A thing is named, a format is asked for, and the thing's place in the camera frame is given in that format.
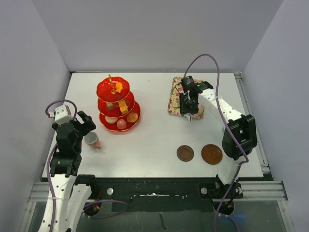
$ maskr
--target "floral napkin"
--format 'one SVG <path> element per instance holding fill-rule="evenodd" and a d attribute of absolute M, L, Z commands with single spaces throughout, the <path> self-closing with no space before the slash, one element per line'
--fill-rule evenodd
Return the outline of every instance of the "floral napkin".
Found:
<path fill-rule="evenodd" d="M 172 83 L 172 89 L 170 91 L 170 98 L 169 98 L 169 105 L 168 105 L 168 113 L 170 115 L 177 115 L 181 116 L 180 114 L 180 105 L 179 105 L 179 93 L 183 93 L 183 87 L 181 85 L 181 77 L 174 77 L 173 83 Z M 194 79 L 196 83 L 202 83 L 202 80 L 196 80 Z M 198 105 L 198 113 L 195 115 L 192 115 L 192 118 L 201 119 L 204 116 L 204 106 L 199 104 Z"/>

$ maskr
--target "white table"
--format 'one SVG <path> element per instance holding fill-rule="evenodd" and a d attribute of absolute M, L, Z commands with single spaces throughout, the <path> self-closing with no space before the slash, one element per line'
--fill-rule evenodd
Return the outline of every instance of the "white table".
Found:
<path fill-rule="evenodd" d="M 141 118 L 127 132 L 108 131 L 99 120 L 96 89 L 108 73 L 74 73 L 66 99 L 76 103 L 78 110 L 92 116 L 101 141 L 101 150 L 92 149 L 84 141 L 82 162 L 78 174 L 96 177 L 215 177 L 221 163 L 207 164 L 201 157 L 204 145 L 215 144 L 222 149 L 223 127 L 205 110 L 203 119 L 189 122 L 185 117 L 167 112 L 172 79 L 183 73 L 111 73 L 130 83 L 135 100 L 140 104 Z M 193 73 L 193 78 L 216 85 L 215 73 Z M 237 84 L 232 73 L 221 74 L 219 94 L 236 110 L 244 112 Z M 51 148 L 56 142 L 56 134 Z M 181 145 L 193 148 L 195 156 L 189 162 L 178 159 L 176 150 Z M 263 176 L 257 152 L 249 155 L 240 177 Z"/>

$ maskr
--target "brown saucer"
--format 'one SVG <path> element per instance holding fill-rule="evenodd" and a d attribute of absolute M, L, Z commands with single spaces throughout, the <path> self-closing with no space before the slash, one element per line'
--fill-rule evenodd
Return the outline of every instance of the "brown saucer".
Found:
<path fill-rule="evenodd" d="M 187 145 L 182 145 L 177 149 L 177 156 L 180 160 L 188 162 L 194 157 L 194 151 Z"/>
<path fill-rule="evenodd" d="M 202 149 L 202 158 L 206 163 L 212 165 L 218 164 L 222 160 L 222 157 L 221 149 L 214 144 L 208 144 Z"/>

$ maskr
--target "pink cup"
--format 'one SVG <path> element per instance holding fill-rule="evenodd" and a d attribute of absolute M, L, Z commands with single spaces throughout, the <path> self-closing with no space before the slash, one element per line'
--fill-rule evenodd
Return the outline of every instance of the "pink cup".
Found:
<path fill-rule="evenodd" d="M 101 149 L 98 135 L 93 131 L 89 132 L 88 135 L 84 136 L 84 141 L 87 145 L 91 146 L 92 148 Z"/>

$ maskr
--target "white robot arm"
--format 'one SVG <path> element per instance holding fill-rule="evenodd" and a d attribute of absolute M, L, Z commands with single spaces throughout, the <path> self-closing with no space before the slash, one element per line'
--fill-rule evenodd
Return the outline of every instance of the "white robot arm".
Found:
<path fill-rule="evenodd" d="M 205 109 L 207 109 L 212 115 L 214 115 L 219 122 L 224 123 L 218 111 L 218 105 L 215 97 L 214 89 L 206 89 L 199 95 L 199 103 L 202 104 Z M 229 120 L 237 120 L 241 118 L 242 113 L 235 110 L 232 106 L 230 106 L 225 100 L 219 97 L 219 104 L 222 110 L 222 113 L 225 117 L 225 120 L 228 122 Z M 234 160 L 233 158 L 226 157 L 223 159 L 222 167 L 219 171 L 218 177 L 224 185 L 230 184 L 236 171 L 239 166 L 239 163 L 244 161 L 245 158 L 243 156 L 239 157 L 238 160 Z"/>
<path fill-rule="evenodd" d="M 210 83 L 195 83 L 191 76 L 187 76 L 182 79 L 182 87 L 184 90 L 184 93 L 180 94 L 180 112 L 182 115 L 187 116 L 191 121 L 191 115 L 198 112 L 198 104 L 200 103 L 225 127 L 218 110 L 215 90 Z M 243 115 L 220 97 L 218 101 L 225 121 L 233 135 L 246 154 L 251 153 L 257 144 L 254 117 L 252 115 Z M 227 157 L 223 159 L 224 163 L 218 173 L 218 177 L 224 185 L 228 185 L 232 182 L 239 164 L 245 158 L 226 129 L 222 140 L 222 147 Z"/>
<path fill-rule="evenodd" d="M 48 114 L 55 118 L 52 128 L 57 132 L 57 146 L 52 151 L 49 172 L 55 196 L 50 190 L 39 232 L 76 231 L 87 199 L 97 192 L 94 175 L 77 175 L 82 160 L 83 136 L 94 130 L 96 125 L 83 111 L 77 114 L 82 118 L 83 124 L 73 118 L 67 105 Z"/>

